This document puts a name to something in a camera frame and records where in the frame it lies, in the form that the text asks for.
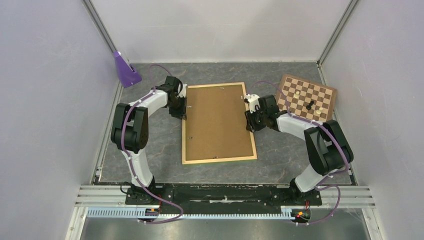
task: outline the black chess piece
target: black chess piece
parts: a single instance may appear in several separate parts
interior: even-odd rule
[[[306,109],[311,110],[313,104],[314,104],[314,100],[310,101],[309,105],[306,106]]]

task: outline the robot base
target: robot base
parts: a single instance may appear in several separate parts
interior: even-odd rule
[[[323,204],[319,192],[313,190],[294,198],[292,187],[287,185],[156,183],[150,186],[153,194],[180,205],[184,214],[278,214],[281,206],[305,206],[306,201],[310,206]],[[160,205],[161,214],[179,213],[176,207],[149,198],[142,188],[139,190],[128,189],[126,205]]]

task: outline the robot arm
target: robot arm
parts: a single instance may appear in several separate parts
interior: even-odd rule
[[[160,108],[169,108],[169,114],[178,119],[186,118],[186,87],[178,78],[168,76],[165,84],[157,86],[156,90],[151,90],[151,95],[144,101],[145,97],[130,104],[119,103],[116,106],[115,115],[112,125],[111,141],[116,144],[119,150],[122,150],[121,137],[124,125],[124,119],[131,106],[139,103],[132,111],[129,121],[133,121],[133,125],[128,125],[125,129],[124,145],[125,149],[130,152],[134,172],[144,186],[150,186],[154,182],[154,177],[149,170],[146,157],[146,144],[149,139],[149,117]],[[128,167],[130,166],[130,158],[122,151]],[[131,172],[131,183],[136,187],[141,187]]]
[[[280,111],[273,95],[264,97],[246,95],[244,101],[249,105],[249,110],[245,112],[247,130],[255,132],[269,127],[305,141],[310,164],[290,182],[295,196],[300,197],[313,191],[315,186],[328,174],[345,166],[340,153],[324,131],[310,122],[290,116],[287,111]],[[316,123],[332,134],[350,163],[354,155],[337,121],[316,121]]]

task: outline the chessboard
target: chessboard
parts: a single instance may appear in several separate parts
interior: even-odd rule
[[[291,113],[320,122],[332,119],[337,89],[288,74],[282,76],[279,89],[287,96]],[[287,109],[280,91],[275,99],[280,111]]]

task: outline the white panel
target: white panel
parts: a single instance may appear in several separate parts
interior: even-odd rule
[[[423,12],[424,1],[359,1],[323,65],[357,179],[393,240],[424,234]]]
[[[80,0],[0,1],[0,239],[65,238],[118,86]]]
[[[130,62],[316,61],[349,0],[93,0]]]

